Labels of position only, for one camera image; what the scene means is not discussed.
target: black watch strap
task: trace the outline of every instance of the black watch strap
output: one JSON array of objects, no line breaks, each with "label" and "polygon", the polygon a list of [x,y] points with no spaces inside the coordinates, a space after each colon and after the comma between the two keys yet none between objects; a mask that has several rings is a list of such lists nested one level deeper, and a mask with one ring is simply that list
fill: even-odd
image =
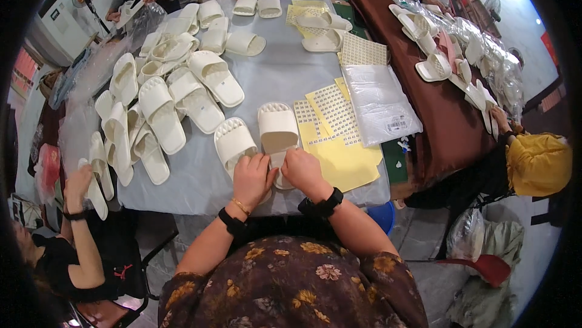
[{"label": "black watch strap", "polygon": [[69,215],[68,213],[63,213],[63,215],[69,221],[79,221],[79,220],[85,219],[87,217],[87,214],[85,211],[82,211],[81,213],[75,213],[74,215]]},{"label": "black watch strap", "polygon": [[516,133],[513,131],[507,131],[505,132],[505,134],[499,135],[499,137],[497,138],[497,142],[500,143],[501,145],[506,145],[507,140],[509,139],[510,136],[516,136]]},{"label": "black watch strap", "polygon": [[333,193],[326,201],[315,204],[309,198],[305,198],[297,207],[306,216],[329,218],[333,215],[334,208],[343,201],[343,193],[338,188],[333,188]]},{"label": "black watch strap", "polygon": [[247,228],[247,224],[241,221],[238,218],[231,217],[224,208],[218,212],[218,217],[221,219],[224,224],[226,224],[226,230],[233,236],[235,239],[240,238],[243,236],[244,231]]}]

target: wall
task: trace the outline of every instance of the wall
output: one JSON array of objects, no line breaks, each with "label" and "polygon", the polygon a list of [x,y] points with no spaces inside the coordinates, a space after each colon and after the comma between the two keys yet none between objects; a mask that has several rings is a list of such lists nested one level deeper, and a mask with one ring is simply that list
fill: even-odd
[{"label": "wall", "polygon": [[557,78],[548,50],[541,41],[544,24],[530,0],[501,0],[501,21],[496,23],[506,48],[518,48],[524,58],[525,100],[533,98]]},{"label": "wall", "polygon": [[[106,26],[111,29],[113,27],[113,23],[109,21],[105,21],[105,15],[109,10],[109,5],[111,5],[112,0],[92,0],[95,10],[97,11],[99,17],[105,22]],[[87,34],[87,36],[91,36],[96,32],[99,32],[103,37],[105,35],[105,30],[99,25],[99,22],[95,19],[91,11],[87,6],[82,8],[77,8],[73,5],[72,0],[63,0],[63,4],[69,10],[73,18],[77,21],[79,26],[83,29],[83,31]]]}]

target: gold bracelet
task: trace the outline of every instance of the gold bracelet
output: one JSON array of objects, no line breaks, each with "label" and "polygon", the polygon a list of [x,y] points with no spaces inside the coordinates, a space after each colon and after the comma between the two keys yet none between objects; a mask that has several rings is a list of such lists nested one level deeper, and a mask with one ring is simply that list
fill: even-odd
[{"label": "gold bracelet", "polygon": [[234,203],[235,203],[235,204],[236,204],[236,205],[237,205],[237,206],[238,206],[238,207],[239,207],[239,208],[240,208],[240,209],[241,209],[241,210],[244,212],[244,214],[245,214],[245,215],[247,215],[247,217],[251,215],[251,212],[249,212],[249,211],[248,211],[248,210],[247,210],[247,209],[244,207],[243,203],[241,203],[241,202],[237,201],[235,197],[232,197],[231,201],[233,201],[233,202],[234,202]]}]

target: gray tablecloth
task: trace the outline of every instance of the gray tablecloth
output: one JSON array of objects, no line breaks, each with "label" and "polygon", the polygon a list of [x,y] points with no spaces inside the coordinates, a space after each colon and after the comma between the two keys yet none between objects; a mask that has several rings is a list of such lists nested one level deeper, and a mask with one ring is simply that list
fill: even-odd
[{"label": "gray tablecloth", "polygon": [[[293,107],[305,94],[333,84],[342,73],[335,53],[310,53],[302,45],[301,33],[285,25],[291,0],[280,0],[283,15],[274,19],[232,15],[235,0],[219,0],[225,15],[231,18],[229,32],[246,29],[266,39],[265,50],[255,57],[225,53],[222,58],[244,90],[244,102],[225,108],[225,117],[240,117],[250,129],[259,149],[257,109],[267,102],[283,102]],[[325,0],[333,11],[330,0]],[[196,36],[200,39],[204,30]],[[149,179],[141,162],[133,166],[129,186],[118,182],[119,202],[130,209],[153,210],[179,215],[216,215],[232,197],[232,180],[225,172],[214,146],[213,135],[205,135],[186,117],[182,121],[186,145],[178,153],[166,156],[170,178],[161,186]],[[378,166],[381,177],[346,193],[359,206],[382,205],[389,201],[390,188],[385,166]],[[280,191],[259,206],[254,215],[297,213],[305,196],[298,190]]]}]

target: floral shirt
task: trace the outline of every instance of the floral shirt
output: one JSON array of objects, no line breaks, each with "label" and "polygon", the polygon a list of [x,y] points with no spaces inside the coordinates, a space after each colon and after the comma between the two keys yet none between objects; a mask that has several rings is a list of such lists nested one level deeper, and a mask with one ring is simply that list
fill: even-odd
[{"label": "floral shirt", "polygon": [[345,248],[274,236],[238,249],[206,276],[162,290],[167,327],[428,327],[406,264],[388,252],[360,261]]}]

